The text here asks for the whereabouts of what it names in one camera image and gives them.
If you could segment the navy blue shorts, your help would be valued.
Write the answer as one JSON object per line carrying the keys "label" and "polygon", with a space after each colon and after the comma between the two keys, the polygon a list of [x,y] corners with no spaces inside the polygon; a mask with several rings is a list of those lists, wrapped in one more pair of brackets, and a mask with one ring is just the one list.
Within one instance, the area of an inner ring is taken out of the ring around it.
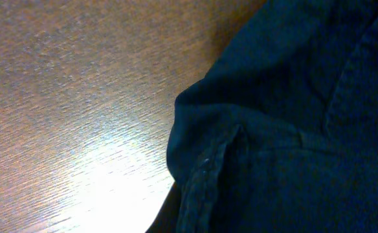
{"label": "navy blue shorts", "polygon": [[378,232],[378,1],[266,2],[175,100],[150,232]]}

